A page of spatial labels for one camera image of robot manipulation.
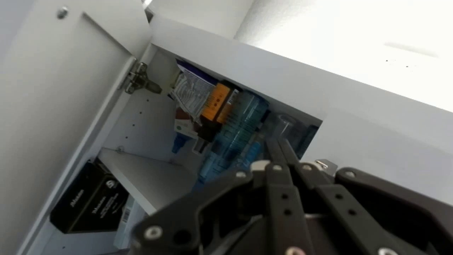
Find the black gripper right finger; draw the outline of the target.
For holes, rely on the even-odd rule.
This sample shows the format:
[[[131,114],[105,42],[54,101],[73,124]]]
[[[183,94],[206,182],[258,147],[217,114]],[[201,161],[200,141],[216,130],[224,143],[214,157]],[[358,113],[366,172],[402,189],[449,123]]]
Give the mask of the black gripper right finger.
[[[326,215],[327,236],[343,253],[357,255],[417,255],[417,247],[402,240],[366,209],[366,206],[333,177],[330,169],[313,162],[300,162],[286,138],[276,140],[293,184],[299,188],[302,205],[310,213]]]

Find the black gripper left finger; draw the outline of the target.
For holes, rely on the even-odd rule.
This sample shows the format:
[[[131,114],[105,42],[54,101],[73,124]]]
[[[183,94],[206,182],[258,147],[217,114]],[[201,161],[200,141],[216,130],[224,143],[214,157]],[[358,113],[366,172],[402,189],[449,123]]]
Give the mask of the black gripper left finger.
[[[266,141],[266,216],[275,255],[313,255],[299,189],[293,184],[286,155],[276,138]]]

